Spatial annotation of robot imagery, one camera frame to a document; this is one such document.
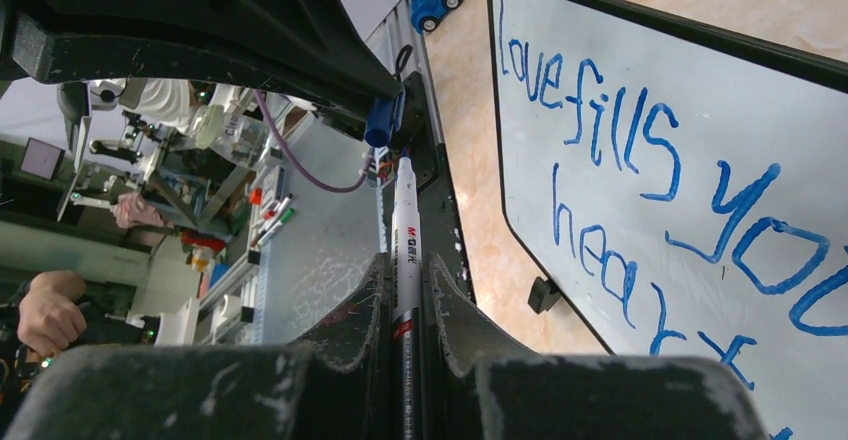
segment blue connector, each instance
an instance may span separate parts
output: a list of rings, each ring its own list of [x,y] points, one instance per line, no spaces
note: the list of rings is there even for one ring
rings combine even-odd
[[[391,101],[374,100],[365,122],[365,141],[374,148],[389,144],[392,133],[400,128],[403,121],[403,107],[406,103],[406,89]]]

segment black cable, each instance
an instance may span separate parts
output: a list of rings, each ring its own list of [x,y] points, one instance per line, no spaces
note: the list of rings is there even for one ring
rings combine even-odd
[[[406,68],[406,64],[409,63],[409,58],[412,57],[412,45],[404,45],[403,48],[398,52],[398,56],[395,59],[395,78],[398,82],[400,82],[400,73]]]

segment human hand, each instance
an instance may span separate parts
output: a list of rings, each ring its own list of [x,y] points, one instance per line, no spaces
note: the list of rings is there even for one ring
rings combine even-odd
[[[49,288],[30,290],[18,310],[18,339],[44,357],[68,348],[87,326],[79,307]]]

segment pink object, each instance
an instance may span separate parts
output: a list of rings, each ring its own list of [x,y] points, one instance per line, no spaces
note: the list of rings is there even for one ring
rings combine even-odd
[[[125,193],[118,197],[118,204],[112,210],[115,223],[120,228],[130,228],[138,225],[166,226],[156,208],[147,203],[138,192]]]

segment beige floor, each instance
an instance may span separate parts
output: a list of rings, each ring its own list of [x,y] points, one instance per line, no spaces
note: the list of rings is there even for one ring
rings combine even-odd
[[[630,0],[729,30],[848,61],[848,0]],[[480,307],[542,352],[602,352],[565,302],[527,306],[535,264],[501,214],[486,0],[466,0],[427,38]]]

